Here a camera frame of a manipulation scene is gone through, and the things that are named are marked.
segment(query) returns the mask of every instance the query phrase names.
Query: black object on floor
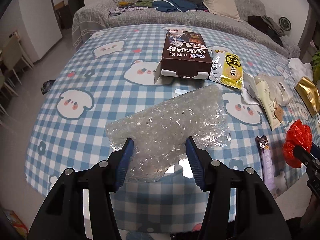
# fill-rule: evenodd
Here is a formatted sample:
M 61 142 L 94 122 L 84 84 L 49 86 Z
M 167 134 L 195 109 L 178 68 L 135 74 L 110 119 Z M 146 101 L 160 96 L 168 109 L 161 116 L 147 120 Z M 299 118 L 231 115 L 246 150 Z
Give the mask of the black object on floor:
M 274 42 L 279 44 L 283 47 L 282 41 L 279 35 L 268 27 L 268 24 L 264 22 L 261 16 L 248 16 L 248 23 L 255 27 L 257 30 L 261 31 L 262 33 L 268 35 Z
M 43 85 L 41 87 L 41 92 L 42 92 L 43 95 L 50 91 L 50 89 L 51 89 L 51 87 L 52 87 L 52 85 L 54 84 L 55 81 L 56 80 L 53 79 L 53 80 L 48 80 L 48 81 L 43 83 Z

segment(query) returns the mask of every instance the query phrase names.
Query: clothing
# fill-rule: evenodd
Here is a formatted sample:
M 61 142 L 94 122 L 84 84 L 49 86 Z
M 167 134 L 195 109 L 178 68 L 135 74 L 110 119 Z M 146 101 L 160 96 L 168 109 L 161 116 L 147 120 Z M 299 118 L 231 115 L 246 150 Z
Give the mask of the clothing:
M 251 26 L 255 27 L 257 30 L 268 35 L 274 42 L 278 43 L 281 47 L 283 47 L 279 35 L 274 30 L 271 30 L 269 28 L 268 24 L 264 22 L 261 16 L 248 16 L 248 23 Z
M 280 37 L 285 36 L 284 31 L 272 18 L 268 17 L 267 15 L 261 16 L 261 18 L 266 24 L 268 24 L 269 28 L 274 30 Z
M 160 12 L 186 12 L 198 8 L 193 2 L 186 0 L 154 0 L 152 6 Z
M 115 8 L 114 10 L 110 10 L 109 16 L 117 16 L 120 15 L 123 12 L 131 12 L 135 10 L 143 10 L 143 9 L 148 9 L 148 7 L 129 7 L 129 8 Z
M 135 2 L 135 6 L 152 8 L 152 2 L 153 0 L 138 0 Z

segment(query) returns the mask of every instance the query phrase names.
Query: cartoon bear print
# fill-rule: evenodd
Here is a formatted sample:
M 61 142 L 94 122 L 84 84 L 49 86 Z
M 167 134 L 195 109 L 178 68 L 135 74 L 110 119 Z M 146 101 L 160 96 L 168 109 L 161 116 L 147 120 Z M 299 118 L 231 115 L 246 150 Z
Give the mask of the cartoon bear print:
M 157 62 L 136 60 L 133 62 L 133 65 L 131 65 L 131 67 L 124 73 L 124 78 L 129 82 L 147 86 L 170 84 L 173 78 L 166 76 L 160 76 L 156 84 L 154 84 L 155 71 L 158 67 L 158 64 L 159 63 Z
M 100 36 L 102 36 L 103 34 L 105 34 L 107 31 L 99 31 L 99 32 L 95 32 L 94 34 L 91 35 L 91 37 L 88 40 L 94 39 L 94 38 L 98 38 Z
M 123 50 L 124 41 L 115 41 L 96 48 L 93 53 L 95 58 Z
M 260 114 L 263 112 L 260 106 L 246 104 L 241 95 L 236 93 L 225 93 L 222 97 L 228 101 L 226 111 L 229 115 L 245 124 L 258 125 L 261 123 Z
M 299 109 L 300 115 L 305 119 L 306 121 L 309 120 L 309 115 L 307 109 L 300 103 L 296 103 L 297 108 Z
M 181 30 L 184 32 L 193 32 L 193 30 L 189 27 L 183 27 L 183 26 L 169 26 L 169 27 L 163 27 L 163 30 Z
M 93 96 L 84 90 L 71 88 L 59 96 L 58 114 L 67 120 L 77 120 L 94 106 Z

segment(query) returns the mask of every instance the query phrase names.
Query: blue jacket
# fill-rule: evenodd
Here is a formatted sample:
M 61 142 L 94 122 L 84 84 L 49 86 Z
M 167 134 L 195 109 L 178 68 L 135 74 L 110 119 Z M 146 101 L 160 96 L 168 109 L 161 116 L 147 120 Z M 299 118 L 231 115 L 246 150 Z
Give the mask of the blue jacket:
M 185 12 L 198 8 L 194 3 L 186 0 L 154 0 L 152 7 L 160 12 Z

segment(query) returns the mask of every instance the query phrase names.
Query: gold package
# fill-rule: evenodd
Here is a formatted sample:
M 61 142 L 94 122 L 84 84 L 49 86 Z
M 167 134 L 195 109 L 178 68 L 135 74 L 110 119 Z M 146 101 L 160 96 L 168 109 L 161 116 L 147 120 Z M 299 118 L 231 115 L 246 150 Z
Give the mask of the gold package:
M 320 97 L 316 85 L 307 77 L 303 77 L 295 89 L 306 104 L 311 116 L 315 116 L 320 110 Z

